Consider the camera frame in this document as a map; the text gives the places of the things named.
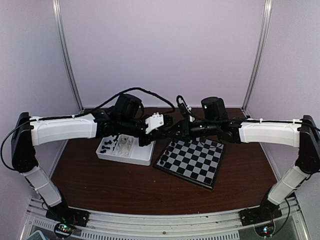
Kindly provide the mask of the black silver chessboard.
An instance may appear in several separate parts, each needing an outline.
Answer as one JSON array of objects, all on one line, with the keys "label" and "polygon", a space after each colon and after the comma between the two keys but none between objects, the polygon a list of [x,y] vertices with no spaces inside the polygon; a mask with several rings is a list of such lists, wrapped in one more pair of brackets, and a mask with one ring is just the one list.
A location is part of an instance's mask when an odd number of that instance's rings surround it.
[{"label": "black silver chessboard", "polygon": [[[197,138],[191,141],[172,139],[163,149],[153,167],[169,175],[212,190],[222,163],[225,145],[208,138]],[[162,156],[168,156],[166,163],[161,165]]]}]

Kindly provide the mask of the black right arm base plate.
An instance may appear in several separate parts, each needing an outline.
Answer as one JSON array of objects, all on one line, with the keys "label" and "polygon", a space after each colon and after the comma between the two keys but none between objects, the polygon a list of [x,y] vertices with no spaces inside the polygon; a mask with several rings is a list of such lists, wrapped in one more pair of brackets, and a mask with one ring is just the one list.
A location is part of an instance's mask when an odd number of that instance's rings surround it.
[{"label": "black right arm base plate", "polygon": [[262,211],[260,207],[246,208],[239,211],[239,217],[242,226],[256,225],[264,222],[270,222],[275,218],[282,216],[281,210],[273,212]]}]

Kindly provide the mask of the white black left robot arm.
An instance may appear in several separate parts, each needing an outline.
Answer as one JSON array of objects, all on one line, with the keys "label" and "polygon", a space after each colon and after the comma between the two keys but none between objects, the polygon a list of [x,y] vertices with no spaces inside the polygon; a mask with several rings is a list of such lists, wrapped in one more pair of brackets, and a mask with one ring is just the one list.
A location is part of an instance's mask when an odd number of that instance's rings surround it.
[{"label": "white black left robot arm", "polygon": [[98,106],[78,115],[31,117],[28,112],[20,114],[16,127],[8,133],[11,138],[11,166],[5,167],[20,173],[42,197],[48,210],[61,222],[72,218],[63,194],[49,179],[36,159],[35,146],[71,139],[104,138],[129,135],[138,138],[141,147],[165,136],[164,128],[172,124],[170,111],[142,114],[142,101],[131,94],[119,93],[115,105]]}]

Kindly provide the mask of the white compartment tray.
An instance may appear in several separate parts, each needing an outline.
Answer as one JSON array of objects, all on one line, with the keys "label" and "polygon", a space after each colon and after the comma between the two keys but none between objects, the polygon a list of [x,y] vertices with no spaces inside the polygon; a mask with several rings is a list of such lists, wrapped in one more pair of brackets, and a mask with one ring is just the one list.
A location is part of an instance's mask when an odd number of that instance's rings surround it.
[{"label": "white compartment tray", "polygon": [[142,147],[139,146],[139,139],[137,137],[121,134],[104,137],[95,153],[101,160],[149,166],[155,143],[153,141],[149,145]]}]

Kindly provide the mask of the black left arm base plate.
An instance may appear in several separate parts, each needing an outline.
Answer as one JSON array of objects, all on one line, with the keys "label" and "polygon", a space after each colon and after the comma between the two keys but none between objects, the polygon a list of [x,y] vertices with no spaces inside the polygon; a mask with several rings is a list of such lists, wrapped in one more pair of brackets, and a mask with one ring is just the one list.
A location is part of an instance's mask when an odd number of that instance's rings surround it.
[{"label": "black left arm base plate", "polygon": [[50,210],[47,210],[45,214],[45,217],[48,219],[76,227],[86,227],[89,220],[89,216],[90,213],[88,211],[75,208],[70,208],[66,216],[58,217]]}]

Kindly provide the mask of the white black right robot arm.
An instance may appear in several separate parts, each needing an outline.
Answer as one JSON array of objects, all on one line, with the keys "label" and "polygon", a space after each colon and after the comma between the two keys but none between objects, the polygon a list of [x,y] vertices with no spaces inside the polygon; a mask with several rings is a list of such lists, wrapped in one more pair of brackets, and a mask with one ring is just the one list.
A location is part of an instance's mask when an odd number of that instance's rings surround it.
[{"label": "white black right robot arm", "polygon": [[176,102],[183,120],[179,136],[195,139],[215,136],[228,143],[268,143],[298,149],[298,157],[280,180],[265,194],[256,210],[259,220],[268,220],[289,195],[320,171],[320,130],[310,115],[293,120],[229,118],[220,97],[201,101],[204,117],[194,115],[181,95]]}]

